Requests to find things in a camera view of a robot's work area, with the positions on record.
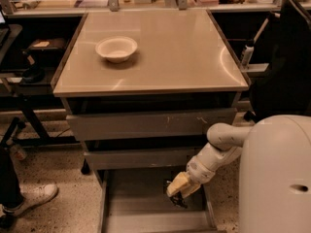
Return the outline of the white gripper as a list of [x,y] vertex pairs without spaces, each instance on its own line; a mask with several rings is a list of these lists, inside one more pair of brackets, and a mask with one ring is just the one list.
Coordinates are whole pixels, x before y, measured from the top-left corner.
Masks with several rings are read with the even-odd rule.
[[187,172],[180,172],[166,189],[166,194],[173,197],[181,193],[187,198],[195,193],[201,183],[208,183],[215,176],[215,165],[202,155],[194,156],[187,164]]

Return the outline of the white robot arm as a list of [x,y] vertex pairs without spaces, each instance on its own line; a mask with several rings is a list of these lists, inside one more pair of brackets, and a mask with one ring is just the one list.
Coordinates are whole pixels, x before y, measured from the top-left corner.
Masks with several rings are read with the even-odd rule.
[[169,198],[189,197],[239,159],[239,233],[311,233],[310,116],[216,123],[207,140],[167,187]]

